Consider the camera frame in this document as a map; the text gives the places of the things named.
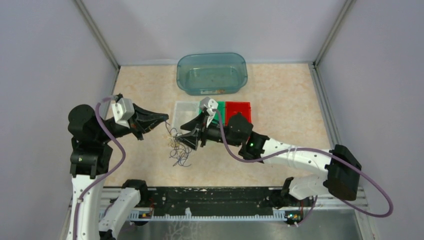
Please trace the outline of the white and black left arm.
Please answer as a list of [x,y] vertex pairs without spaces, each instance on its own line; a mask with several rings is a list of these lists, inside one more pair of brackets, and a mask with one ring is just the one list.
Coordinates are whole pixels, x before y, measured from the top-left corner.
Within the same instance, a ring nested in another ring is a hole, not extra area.
[[145,110],[128,99],[111,104],[113,116],[103,120],[98,109],[78,105],[68,116],[72,134],[70,174],[73,187],[68,240],[116,240],[130,212],[149,203],[150,193],[144,180],[128,179],[117,199],[100,217],[101,196],[109,174],[113,141],[126,153],[117,139],[133,134],[138,140],[169,119],[168,114]]

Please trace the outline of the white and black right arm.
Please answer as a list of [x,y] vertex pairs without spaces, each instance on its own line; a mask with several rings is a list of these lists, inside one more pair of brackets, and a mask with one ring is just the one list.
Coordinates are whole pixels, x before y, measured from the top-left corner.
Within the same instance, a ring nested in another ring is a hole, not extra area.
[[281,199],[287,206],[326,194],[343,201],[357,198],[362,166],[344,145],[324,150],[289,145],[254,132],[253,124],[241,113],[220,126],[202,112],[181,129],[187,133],[175,139],[193,150],[205,146],[207,141],[227,143],[240,148],[238,156],[244,163],[278,164],[310,172],[308,176],[285,180]]

